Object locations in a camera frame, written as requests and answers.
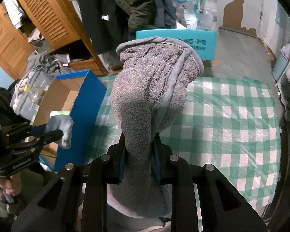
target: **concrete floor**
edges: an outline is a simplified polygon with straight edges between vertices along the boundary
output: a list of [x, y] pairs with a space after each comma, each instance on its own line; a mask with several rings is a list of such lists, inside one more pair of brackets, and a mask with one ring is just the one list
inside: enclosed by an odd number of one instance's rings
[[253, 37], [220, 29], [216, 51], [220, 65], [205, 67], [203, 76], [233, 79], [246, 76], [269, 84], [278, 118], [281, 119], [283, 107], [271, 74], [272, 60], [259, 41]]

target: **silver screw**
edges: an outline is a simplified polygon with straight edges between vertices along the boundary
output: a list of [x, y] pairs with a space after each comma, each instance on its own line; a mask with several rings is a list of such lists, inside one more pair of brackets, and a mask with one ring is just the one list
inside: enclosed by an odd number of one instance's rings
[[104, 154], [101, 157], [101, 160], [103, 160], [103, 161], [108, 161], [109, 159], [111, 159], [111, 157], [108, 154]]
[[206, 168], [208, 171], [213, 171], [213, 170], [215, 169], [214, 165], [212, 165], [212, 164], [207, 164], [207, 165], [205, 166], [205, 168]]
[[170, 160], [171, 161], [178, 161], [179, 160], [179, 157], [177, 155], [171, 155], [170, 156]]
[[74, 168], [74, 164], [73, 164], [73, 163], [68, 163], [68, 164], [65, 166], [65, 168], [66, 168], [67, 170], [71, 170], [71, 169]]

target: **blue cardboard box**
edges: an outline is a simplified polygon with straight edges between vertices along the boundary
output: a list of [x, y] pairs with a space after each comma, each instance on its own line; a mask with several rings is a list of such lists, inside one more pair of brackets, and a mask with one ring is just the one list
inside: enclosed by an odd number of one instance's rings
[[104, 99], [105, 86], [91, 70], [58, 75], [50, 84], [40, 104], [33, 124], [46, 124], [52, 111], [70, 111], [74, 121], [70, 149], [62, 149], [52, 143], [44, 147], [40, 159], [54, 171], [67, 163], [80, 166], [91, 131]]
[[189, 29], [157, 29], [136, 32], [136, 39], [160, 36], [172, 37], [189, 44], [202, 60], [213, 61], [216, 51], [216, 32]]

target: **green and white checkered pattern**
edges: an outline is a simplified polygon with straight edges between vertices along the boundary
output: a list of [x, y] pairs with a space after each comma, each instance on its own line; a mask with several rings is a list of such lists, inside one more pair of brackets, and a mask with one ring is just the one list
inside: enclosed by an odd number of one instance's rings
[[[104, 154], [119, 134], [110, 101], [115, 77], [101, 78], [107, 92], [91, 137], [92, 159]], [[199, 77], [187, 86], [183, 112], [160, 136], [189, 163], [215, 165], [256, 208], [271, 203], [274, 196], [279, 130], [267, 84], [249, 78]]]

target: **wooden wardrobe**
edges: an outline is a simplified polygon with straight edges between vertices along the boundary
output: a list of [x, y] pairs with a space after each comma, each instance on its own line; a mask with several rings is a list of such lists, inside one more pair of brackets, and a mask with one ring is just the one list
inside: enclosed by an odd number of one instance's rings
[[[91, 69], [96, 75], [107, 75], [101, 60], [95, 54], [90, 38], [68, 0], [18, 0], [34, 26], [55, 51], [81, 40], [93, 58], [71, 63], [74, 70]], [[26, 38], [9, 20], [3, 4], [0, 5], [0, 66], [14, 79], [22, 78], [28, 56], [33, 52]]]

